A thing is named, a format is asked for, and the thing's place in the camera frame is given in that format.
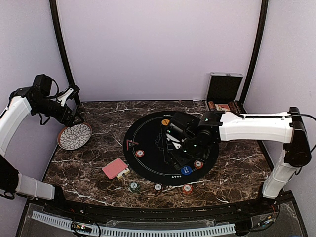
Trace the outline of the orange big blind button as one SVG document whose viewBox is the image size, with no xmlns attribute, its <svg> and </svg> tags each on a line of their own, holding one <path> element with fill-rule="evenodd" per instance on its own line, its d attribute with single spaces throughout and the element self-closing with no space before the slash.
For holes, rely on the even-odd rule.
<svg viewBox="0 0 316 237">
<path fill-rule="evenodd" d="M 168 124 L 170 123 L 170 120 L 168 120 L 168 119 L 163 119 L 163 120 L 161 121 L 161 123 L 162 123 L 162 125 L 164 125 L 164 126 L 168 126 Z"/>
</svg>

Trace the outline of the red 5 chips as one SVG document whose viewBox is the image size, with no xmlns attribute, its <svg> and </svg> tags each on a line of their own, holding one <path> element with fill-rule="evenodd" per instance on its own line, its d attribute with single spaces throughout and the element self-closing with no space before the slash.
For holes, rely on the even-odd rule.
<svg viewBox="0 0 316 237">
<path fill-rule="evenodd" d="M 145 152 L 143 150 L 137 150 L 135 152 L 135 155 L 138 157 L 138 158 L 141 158 L 145 155 Z"/>
<path fill-rule="evenodd" d="M 200 161 L 200 160 L 196 160 L 196 161 L 194 162 L 194 166 L 195 166 L 196 169 L 201 169 L 201 168 L 203 168 L 203 165 L 204 165 L 204 163 L 203 163 L 202 161 Z"/>
</svg>

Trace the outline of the red 5 chip stack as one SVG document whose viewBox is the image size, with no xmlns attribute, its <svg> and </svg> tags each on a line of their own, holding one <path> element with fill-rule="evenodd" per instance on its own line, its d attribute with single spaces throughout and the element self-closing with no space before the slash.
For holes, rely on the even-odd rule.
<svg viewBox="0 0 316 237">
<path fill-rule="evenodd" d="M 190 194 L 193 191 L 193 186 L 191 184 L 184 184 L 182 187 L 182 192 L 186 195 Z"/>
</svg>

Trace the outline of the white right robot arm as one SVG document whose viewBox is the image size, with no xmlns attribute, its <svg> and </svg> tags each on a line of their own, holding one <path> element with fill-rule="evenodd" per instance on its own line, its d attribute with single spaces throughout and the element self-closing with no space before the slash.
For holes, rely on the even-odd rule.
<svg viewBox="0 0 316 237">
<path fill-rule="evenodd" d="M 283 152 L 272 173 L 265 180 L 262 196 L 253 201 L 252 210 L 263 214 L 281 189 L 312 158 L 303 114 L 296 107 L 277 114 L 239 114 L 210 110 L 201 118 L 176 112 L 163 132 L 174 148 L 171 165 L 182 168 L 188 162 L 205 159 L 212 148 L 219 150 L 221 141 L 262 140 L 283 143 Z"/>
</svg>

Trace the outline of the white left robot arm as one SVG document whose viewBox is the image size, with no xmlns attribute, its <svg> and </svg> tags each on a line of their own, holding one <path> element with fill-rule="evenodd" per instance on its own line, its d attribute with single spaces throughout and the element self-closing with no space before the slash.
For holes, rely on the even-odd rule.
<svg viewBox="0 0 316 237">
<path fill-rule="evenodd" d="M 70 205 L 63 200 L 61 187 L 21 174 L 5 159 L 11 139 L 28 115 L 55 118 L 66 127 L 83 123 L 83 117 L 66 104 L 79 93 L 79 87 L 70 85 L 64 91 L 51 95 L 54 82 L 45 74 L 37 75 L 32 86 L 11 93 L 9 103 L 0 116 L 0 188 L 4 191 L 1 196 L 6 199 L 13 200 L 18 194 L 30 199 L 48 200 L 57 214 L 66 215 Z"/>
</svg>

